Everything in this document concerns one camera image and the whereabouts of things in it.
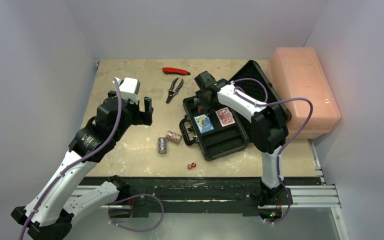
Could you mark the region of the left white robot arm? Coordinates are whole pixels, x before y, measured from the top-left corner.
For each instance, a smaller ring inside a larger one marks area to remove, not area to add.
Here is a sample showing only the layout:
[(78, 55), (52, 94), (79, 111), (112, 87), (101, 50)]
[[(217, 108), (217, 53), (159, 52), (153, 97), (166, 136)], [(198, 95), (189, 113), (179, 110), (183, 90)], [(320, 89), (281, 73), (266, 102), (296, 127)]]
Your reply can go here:
[(78, 199), (72, 193), (84, 177), (113, 150), (132, 125), (151, 125), (152, 99), (145, 97), (144, 111), (126, 93), (111, 90), (84, 128), (68, 146), (55, 174), (38, 196), (26, 206), (16, 207), (11, 217), (23, 226), (22, 233), (34, 240), (62, 240), (72, 227), (97, 208), (126, 203), (130, 185), (119, 176), (108, 177), (97, 189)]

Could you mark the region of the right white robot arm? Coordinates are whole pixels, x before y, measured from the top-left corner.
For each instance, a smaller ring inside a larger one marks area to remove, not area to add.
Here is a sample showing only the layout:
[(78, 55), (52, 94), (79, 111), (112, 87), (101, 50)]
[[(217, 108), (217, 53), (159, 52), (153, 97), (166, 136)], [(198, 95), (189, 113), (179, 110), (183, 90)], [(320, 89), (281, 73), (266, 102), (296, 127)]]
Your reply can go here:
[(218, 106), (225, 106), (250, 123), (252, 142), (261, 152), (261, 183), (264, 187), (260, 196), (264, 202), (274, 203), (281, 195), (278, 188), (284, 180), (280, 166), (281, 149), (289, 134), (283, 113), (247, 95), (234, 82), (215, 80), (208, 71), (200, 73), (194, 81), (199, 88), (197, 99), (205, 114), (212, 114)]

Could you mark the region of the red playing card deck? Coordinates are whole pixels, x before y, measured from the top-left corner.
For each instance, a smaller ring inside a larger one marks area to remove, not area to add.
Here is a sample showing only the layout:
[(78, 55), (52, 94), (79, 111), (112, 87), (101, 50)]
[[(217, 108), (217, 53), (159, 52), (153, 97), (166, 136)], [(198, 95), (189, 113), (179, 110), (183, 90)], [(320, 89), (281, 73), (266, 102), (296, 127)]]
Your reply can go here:
[(236, 123), (234, 116), (228, 107), (224, 107), (219, 110), (216, 110), (215, 114), (222, 127), (226, 127)]

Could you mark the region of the brown 100 chip stack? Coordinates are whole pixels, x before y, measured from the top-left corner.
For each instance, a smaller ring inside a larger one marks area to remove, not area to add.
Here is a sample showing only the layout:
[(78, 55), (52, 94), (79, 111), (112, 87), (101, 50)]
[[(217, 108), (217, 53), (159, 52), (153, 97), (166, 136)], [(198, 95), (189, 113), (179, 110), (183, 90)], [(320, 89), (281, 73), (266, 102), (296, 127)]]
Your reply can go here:
[(198, 108), (197, 108), (198, 112), (203, 114), (205, 112), (205, 109), (202, 105), (199, 105)]

